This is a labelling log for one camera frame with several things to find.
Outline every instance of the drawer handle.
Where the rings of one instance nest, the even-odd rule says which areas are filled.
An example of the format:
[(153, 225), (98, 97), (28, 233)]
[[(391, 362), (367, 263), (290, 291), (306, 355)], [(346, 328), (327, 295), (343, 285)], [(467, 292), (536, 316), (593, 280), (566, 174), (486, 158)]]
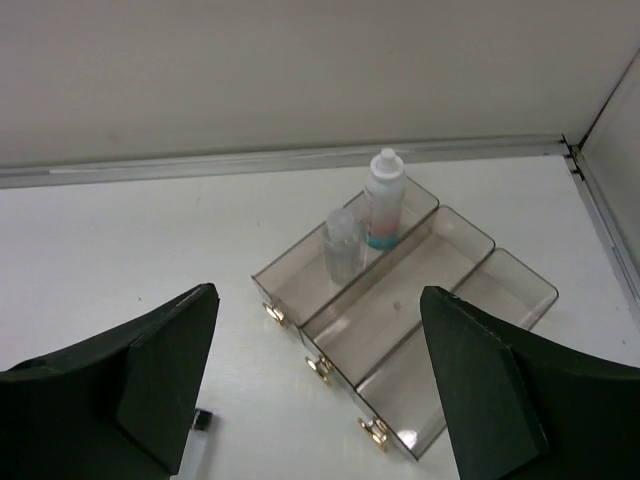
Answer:
[(387, 451), (387, 440), (389, 439), (389, 427), (377, 417), (373, 417), (370, 422), (365, 422), (361, 418), (358, 424), (369, 435), (373, 443), (375, 443), (383, 452)]
[(269, 316), (276, 322), (278, 322), (281, 327), (285, 327), (289, 323), (287, 317), (284, 316), (284, 313), (282, 313), (282, 310), (280, 310), (278, 307), (272, 307), (267, 303), (263, 303), (262, 306), (267, 311)]
[(304, 359), (306, 360), (307, 365), (309, 365), (309, 368), (316, 372), (316, 375), (322, 379), (325, 385), (331, 385), (329, 382), (329, 375), (333, 372), (333, 364), (327, 360), (327, 357), (320, 355), (318, 360), (315, 362), (309, 357), (305, 357)]

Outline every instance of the gold knob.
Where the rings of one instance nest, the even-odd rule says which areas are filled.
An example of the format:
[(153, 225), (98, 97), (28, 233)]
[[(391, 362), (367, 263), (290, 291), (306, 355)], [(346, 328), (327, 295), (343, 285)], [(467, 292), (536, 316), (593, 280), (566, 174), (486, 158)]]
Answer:
[(276, 322), (278, 322), (281, 327), (284, 327), (289, 323), (287, 317), (284, 316), (284, 313), (282, 313), (282, 310), (280, 310), (278, 307), (273, 307), (267, 303), (263, 303), (262, 306), (267, 311), (269, 316)]
[(358, 424), (369, 435), (369, 438), (373, 440), (380, 450), (387, 451), (387, 440), (389, 439), (389, 427), (377, 417), (373, 417), (370, 422), (365, 422), (361, 418), (358, 419)]
[(315, 362), (309, 357), (304, 358), (307, 362), (307, 365), (316, 372), (316, 374), (322, 379), (325, 385), (331, 385), (329, 382), (329, 375), (333, 372), (333, 364), (327, 360), (327, 357), (324, 355), (320, 355), (318, 360)]

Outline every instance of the black object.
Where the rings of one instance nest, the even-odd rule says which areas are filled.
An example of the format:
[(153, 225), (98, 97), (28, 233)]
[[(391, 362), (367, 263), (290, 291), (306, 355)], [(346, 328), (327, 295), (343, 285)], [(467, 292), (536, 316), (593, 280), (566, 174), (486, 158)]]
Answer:
[(205, 284), (0, 373), (0, 479), (178, 473), (218, 312)]
[(420, 311), (461, 480), (640, 478), (640, 369), (438, 287), (424, 289)]

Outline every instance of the clear acrylic tray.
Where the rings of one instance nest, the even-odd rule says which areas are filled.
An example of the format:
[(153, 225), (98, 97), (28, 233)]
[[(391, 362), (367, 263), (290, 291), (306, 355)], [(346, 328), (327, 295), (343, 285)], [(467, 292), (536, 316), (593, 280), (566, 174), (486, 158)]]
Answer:
[[(363, 224), (362, 194), (347, 208)], [(384, 252), (367, 247), (347, 285), (334, 284), (325, 269), (320, 228), (254, 277), (265, 308), (317, 356), (306, 359), (313, 371), (363, 408), (371, 420), (359, 423), (378, 446), (391, 440), (418, 459), (445, 428), (421, 328), (422, 289), (443, 287), (527, 329), (558, 292), (415, 182), (398, 243)]]

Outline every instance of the white bottle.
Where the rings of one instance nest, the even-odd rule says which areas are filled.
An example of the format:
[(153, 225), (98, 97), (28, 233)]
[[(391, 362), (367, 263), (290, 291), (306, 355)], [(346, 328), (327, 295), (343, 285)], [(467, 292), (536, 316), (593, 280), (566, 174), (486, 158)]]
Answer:
[(393, 149), (385, 148), (373, 157), (364, 185), (369, 246), (385, 250), (397, 242), (405, 183), (404, 162)]

